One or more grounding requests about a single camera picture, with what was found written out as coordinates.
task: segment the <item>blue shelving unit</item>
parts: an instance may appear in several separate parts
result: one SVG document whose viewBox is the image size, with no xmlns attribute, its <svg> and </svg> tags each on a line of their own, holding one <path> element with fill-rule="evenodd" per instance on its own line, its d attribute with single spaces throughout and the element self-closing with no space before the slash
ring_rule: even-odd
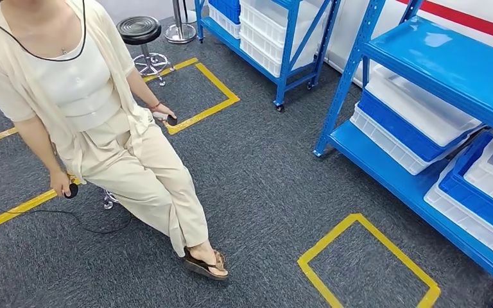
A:
<svg viewBox="0 0 493 308">
<path fill-rule="evenodd" d="M 241 50 L 239 46 L 239 40 L 231 36 L 227 33 L 216 21 L 214 21 L 210 17 L 202 17 L 201 10 L 205 4 L 205 0 L 195 0 L 197 20 L 198 20 L 198 39 L 202 43 L 203 42 L 203 29 L 207 29 L 210 31 L 215 37 L 217 37 L 221 42 L 227 45 L 231 50 L 237 53 L 241 58 L 245 59 L 250 65 L 255 67 L 258 71 L 264 74 L 269 80 L 274 82 L 277 85 L 277 97 L 273 103 L 277 107 L 278 111 L 283 110 L 284 104 L 284 93 L 286 91 L 303 84 L 304 82 L 309 80 L 307 85 L 308 89 L 316 86 L 318 84 L 318 75 L 320 74 L 320 70 L 322 69 L 322 64 L 324 62 L 324 55 L 326 54 L 326 50 L 328 47 L 329 39 L 332 33 L 332 29 L 335 25 L 335 20 L 337 16 L 337 11 L 339 9 L 339 4 L 341 0 L 324 0 L 318 14 L 316 15 L 309 31 L 307 31 L 305 37 L 303 38 L 301 44 L 298 47 L 295 55 L 291 54 L 292 51 L 292 43 L 294 38 L 294 31 L 296 28 L 297 16 L 299 13 L 299 3 L 301 0 L 267 0 L 273 1 L 283 8 L 288 10 L 288 27 L 286 28 L 286 40 L 284 42 L 284 52 L 282 55 L 282 66 L 281 73 L 278 78 L 270 74 L 264 67 L 259 65 L 254 59 L 248 56 L 243 50 Z M 316 56 L 312 63 L 305 65 L 303 67 L 299 67 L 298 69 L 292 70 L 291 68 L 294 66 L 297 58 L 305 48 L 307 41 L 311 37 L 316 25 L 322 18 L 326 8 L 331 4 L 331 8 L 329 10 L 329 18 L 326 22 L 324 35 L 322 37 L 322 41 L 320 43 L 320 49 L 318 50 L 318 56 Z M 294 76 L 298 73 L 305 73 L 301 78 L 288 83 L 288 79 L 291 76 Z"/>
<path fill-rule="evenodd" d="M 368 4 L 313 153 L 327 145 L 343 153 L 493 275 L 493 251 L 424 201 L 447 161 L 413 176 L 350 121 L 335 127 L 360 63 L 369 82 L 370 59 L 493 127 L 493 47 L 417 16 L 422 0 L 410 0 L 400 24 L 371 39 L 385 2 Z"/>
</svg>

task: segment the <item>shelf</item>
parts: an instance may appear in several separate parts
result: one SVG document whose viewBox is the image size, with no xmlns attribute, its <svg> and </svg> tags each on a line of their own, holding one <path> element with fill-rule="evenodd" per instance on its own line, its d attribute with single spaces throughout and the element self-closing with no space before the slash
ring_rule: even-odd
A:
<svg viewBox="0 0 493 308">
<path fill-rule="evenodd" d="M 410 175 L 350 121 L 337 127 L 329 142 L 493 275 L 493 251 L 424 201 L 424 195 L 445 168 L 445 161 L 419 175 Z"/>
<path fill-rule="evenodd" d="M 493 127 L 493 47 L 415 16 L 363 54 Z"/>
<path fill-rule="evenodd" d="M 228 46 L 229 49 L 233 50 L 237 53 L 241 58 L 247 61 L 250 65 L 255 67 L 260 73 L 264 74 L 267 78 L 269 78 L 273 82 L 277 82 L 275 76 L 271 75 L 264 67 L 258 64 L 254 59 L 248 56 L 242 49 L 240 41 L 231 36 L 224 28 L 222 28 L 216 21 L 214 21 L 210 17 L 204 17 L 201 19 L 201 24 L 204 28 L 209 30 L 220 42 L 224 43 Z"/>
</svg>

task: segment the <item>black cable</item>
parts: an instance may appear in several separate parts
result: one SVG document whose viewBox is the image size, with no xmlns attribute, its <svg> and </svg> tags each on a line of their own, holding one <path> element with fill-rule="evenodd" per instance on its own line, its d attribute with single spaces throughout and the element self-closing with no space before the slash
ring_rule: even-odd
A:
<svg viewBox="0 0 493 308">
<path fill-rule="evenodd" d="M 19 215 L 34 214 L 34 213 L 67 214 L 67 215 L 71 215 L 72 217 L 74 217 L 76 219 L 76 222 L 78 222 L 78 224 L 79 224 L 79 226 L 80 226 L 81 229 L 84 229 L 85 231 L 88 231 L 88 232 L 91 232 L 91 233 L 95 233 L 95 234 L 111 234 L 111 233 L 116 233 L 118 231 L 122 231 L 127 226 L 129 226 L 129 224 L 133 220 L 133 215 L 128 211 L 128 213 L 129 213 L 129 220 L 122 227 L 120 227 L 118 229 L 115 229 L 115 230 L 109 230 L 109 231 L 97 231 L 97 230 L 92 230 L 92 229 L 89 229 L 89 228 L 86 228 L 86 227 L 82 226 L 82 222 L 80 221 L 80 218 L 78 218 L 78 216 L 75 213 L 73 213 L 73 212 L 67 212 L 67 211 L 64 211 L 64 210 L 30 210 L 30 211 L 27 211 L 27 212 L 10 212 L 9 210 L 3 210 L 3 209 L 0 208 L 0 211 L 3 212 L 3 213 L 19 214 Z"/>
<path fill-rule="evenodd" d="M 83 31 L 84 38 L 82 38 L 82 47 L 80 48 L 80 52 L 78 53 L 78 55 L 76 55 L 76 56 L 74 56 L 72 58 L 63 59 L 63 60 L 43 58 L 41 56 L 37 56 L 34 53 L 32 53 L 31 51 L 27 50 L 27 48 L 25 48 L 25 46 L 23 46 L 22 43 L 20 43 L 20 41 L 17 38 L 15 38 L 14 35 L 12 35 L 12 33 L 6 31 L 1 26 L 0 26 L 0 29 L 3 30 L 6 34 L 8 34 L 11 38 L 13 38 L 16 41 L 16 43 L 18 43 L 22 47 L 22 49 L 25 50 L 25 52 L 27 52 L 31 56 L 34 56 L 37 59 L 41 59 L 41 60 L 44 60 L 44 61 L 50 61 L 50 62 L 68 62 L 68 61 L 73 61 L 73 60 L 77 59 L 80 55 L 82 55 L 82 52 L 84 51 L 84 46 L 86 45 L 86 33 L 87 33 L 86 29 L 87 29 L 87 25 L 86 25 L 86 2 L 85 2 L 85 0 L 82 0 L 82 19 L 83 19 L 83 23 L 84 23 L 84 31 Z"/>
</svg>

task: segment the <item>blue plastic bin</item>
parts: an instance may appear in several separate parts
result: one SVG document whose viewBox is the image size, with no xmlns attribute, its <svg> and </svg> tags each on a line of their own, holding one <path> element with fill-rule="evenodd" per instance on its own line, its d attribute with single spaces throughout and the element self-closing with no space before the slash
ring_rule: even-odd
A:
<svg viewBox="0 0 493 308">
<path fill-rule="evenodd" d="M 464 179 L 464 174 L 481 157 L 485 146 L 492 140 L 489 132 L 480 134 L 458 158 L 453 170 L 439 184 L 439 188 L 473 213 L 493 225 L 493 198 Z"/>
<path fill-rule="evenodd" d="M 239 0 L 209 0 L 209 3 L 234 24 L 240 24 L 241 6 L 239 5 Z"/>
<path fill-rule="evenodd" d="M 465 132 L 447 146 L 441 147 L 366 89 L 362 91 L 358 107 L 425 162 L 431 162 L 456 146 L 471 132 Z"/>
</svg>

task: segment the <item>metal stool base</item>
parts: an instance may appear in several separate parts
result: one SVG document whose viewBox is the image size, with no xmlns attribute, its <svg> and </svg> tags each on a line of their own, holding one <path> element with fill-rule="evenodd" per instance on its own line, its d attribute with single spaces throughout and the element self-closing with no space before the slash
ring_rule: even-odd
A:
<svg viewBox="0 0 493 308">
<path fill-rule="evenodd" d="M 172 44 L 186 44 L 195 39 L 196 30 L 191 24 L 182 24 L 182 33 L 176 24 L 169 26 L 165 31 L 165 38 Z"/>
<path fill-rule="evenodd" d="M 105 210 L 112 209 L 115 204 L 116 205 L 120 204 L 118 202 L 118 200 L 116 199 L 116 197 L 114 197 L 114 195 L 110 191 L 104 190 L 103 191 L 103 207 L 105 208 Z"/>
<path fill-rule="evenodd" d="M 171 65 L 171 62 L 166 56 L 160 53 L 148 53 L 148 57 L 145 55 L 136 56 L 133 59 L 135 66 L 139 70 L 142 77 L 154 76 L 156 75 L 160 81 L 160 86 L 165 86 L 165 81 L 163 80 L 160 72 L 163 71 L 167 66 L 170 66 L 170 71 L 175 71 L 175 68 Z"/>
</svg>

